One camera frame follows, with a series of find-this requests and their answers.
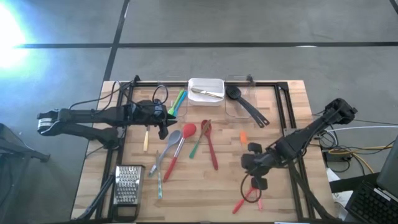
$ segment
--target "metal grater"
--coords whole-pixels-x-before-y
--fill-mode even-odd
[[[142,166],[117,166],[113,205],[138,205],[143,177]]]

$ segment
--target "green utensil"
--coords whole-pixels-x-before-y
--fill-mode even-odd
[[[168,114],[170,115],[174,114],[174,108],[177,105],[178,101],[180,100],[182,93],[184,93],[184,90],[180,90],[180,93],[178,94],[177,99],[175,99],[173,106],[168,110]]]
[[[208,120],[208,121],[207,120],[203,120],[202,123],[203,123],[204,126],[202,125],[203,129],[201,130],[199,139],[198,139],[197,143],[195,144],[195,146],[193,147],[192,152],[189,154],[189,158],[191,158],[191,159],[193,159],[193,157],[195,156],[195,153],[197,152],[197,149],[198,149],[198,146],[199,146],[199,140],[201,139],[201,137],[205,134],[205,132],[209,128],[211,120]]]

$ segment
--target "red spatula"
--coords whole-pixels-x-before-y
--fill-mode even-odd
[[[184,141],[186,140],[186,138],[193,136],[196,131],[197,131],[197,127],[194,124],[186,124],[182,128],[182,138],[181,138],[180,144],[178,145],[178,148],[174,153],[174,158],[172,160],[172,163],[170,164],[169,168],[167,169],[166,174],[164,175],[163,182],[166,182],[167,179],[169,178],[170,174],[172,173],[172,170],[174,168],[175,162],[177,161],[177,157],[180,154],[180,151],[181,151],[182,145],[184,144]]]

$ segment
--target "small orange object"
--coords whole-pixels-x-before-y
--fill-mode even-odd
[[[241,137],[241,144],[247,146],[247,144],[249,144],[248,134],[245,131],[241,130],[240,137]]]

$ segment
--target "gray spoon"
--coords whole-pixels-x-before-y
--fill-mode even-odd
[[[181,140],[181,137],[182,137],[182,133],[181,133],[180,130],[175,130],[175,131],[173,131],[173,132],[170,134],[170,137],[169,137],[169,141],[168,141],[168,143],[167,143],[167,146],[166,146],[166,148],[163,150],[162,154],[159,156],[159,166],[160,166],[160,163],[162,162],[164,156],[166,155],[166,152],[169,150],[169,148],[170,148],[172,145],[179,143],[180,140]],[[156,171],[157,168],[158,168],[158,167],[156,166],[156,164],[154,164],[154,165],[152,166],[152,169],[151,169],[151,170],[149,171],[149,173],[148,173],[148,177],[152,177],[152,175],[154,175],[154,173],[155,173],[155,171]]]

